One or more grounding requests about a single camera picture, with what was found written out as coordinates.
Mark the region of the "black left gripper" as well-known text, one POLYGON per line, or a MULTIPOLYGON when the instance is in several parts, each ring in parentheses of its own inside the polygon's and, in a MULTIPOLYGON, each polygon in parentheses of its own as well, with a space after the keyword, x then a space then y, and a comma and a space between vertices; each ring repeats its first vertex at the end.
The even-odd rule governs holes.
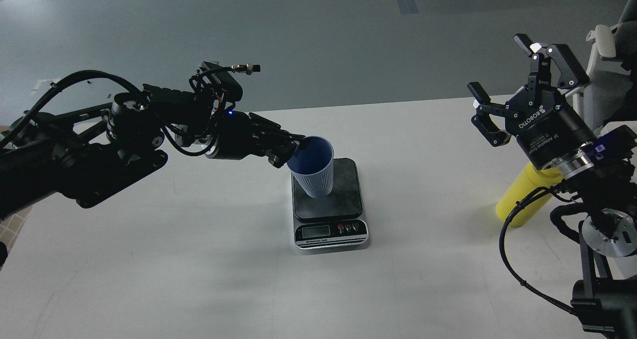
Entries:
POLYGON ((216 124, 216 140, 206 158, 241 160, 248 155, 268 158, 283 167, 293 157, 305 135, 284 130, 279 123, 257 113, 226 112, 216 124))

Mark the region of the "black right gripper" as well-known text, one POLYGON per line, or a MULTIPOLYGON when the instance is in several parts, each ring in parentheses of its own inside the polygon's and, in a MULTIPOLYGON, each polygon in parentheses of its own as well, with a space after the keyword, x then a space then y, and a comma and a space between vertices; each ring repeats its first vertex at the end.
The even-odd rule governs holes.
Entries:
POLYGON ((478 81, 468 83, 475 99, 471 123, 493 147, 516 138, 535 168, 545 169, 556 158, 595 139, 564 96, 589 84, 590 78, 566 44, 533 42, 523 33, 516 33, 513 40, 531 60, 526 87, 499 105, 478 81), (506 131, 498 128, 491 116, 505 118, 506 131))

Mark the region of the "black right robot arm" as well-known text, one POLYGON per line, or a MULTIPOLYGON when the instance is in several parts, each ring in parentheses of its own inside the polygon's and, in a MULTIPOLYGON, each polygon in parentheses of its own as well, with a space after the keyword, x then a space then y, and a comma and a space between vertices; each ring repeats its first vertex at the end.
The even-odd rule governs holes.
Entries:
POLYGON ((505 268, 519 284, 559 309, 576 316, 585 332, 608 339, 636 337, 636 281, 614 279, 608 259, 636 254, 636 185, 630 162, 636 133, 621 125, 596 137, 567 103, 566 91, 590 81, 566 44, 534 43, 514 36, 530 58, 527 83, 503 105, 494 103, 480 83, 468 89, 475 97, 471 121, 491 146, 514 138, 537 170, 557 169, 562 177, 553 185, 535 185, 514 202, 499 237, 505 268), (522 210, 546 195, 574 195, 550 213, 559 232, 578 244, 582 276, 573 286, 569 304, 540 292, 511 266, 505 237, 522 210))

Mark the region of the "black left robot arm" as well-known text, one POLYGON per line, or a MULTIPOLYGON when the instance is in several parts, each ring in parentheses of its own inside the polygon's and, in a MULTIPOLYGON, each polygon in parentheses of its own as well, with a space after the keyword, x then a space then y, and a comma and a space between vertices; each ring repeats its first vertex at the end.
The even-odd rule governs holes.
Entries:
POLYGON ((261 71, 257 64, 202 62, 189 78, 191 91, 143 85, 97 70, 74 72, 48 91, 1 133, 1 219, 54 193, 92 208, 161 169, 168 141, 189 157, 241 160, 266 157, 277 168, 307 137, 290 133, 255 113, 235 110, 243 90, 234 73, 261 71), (63 114, 43 108, 65 89, 110 80, 124 89, 104 105, 63 114))

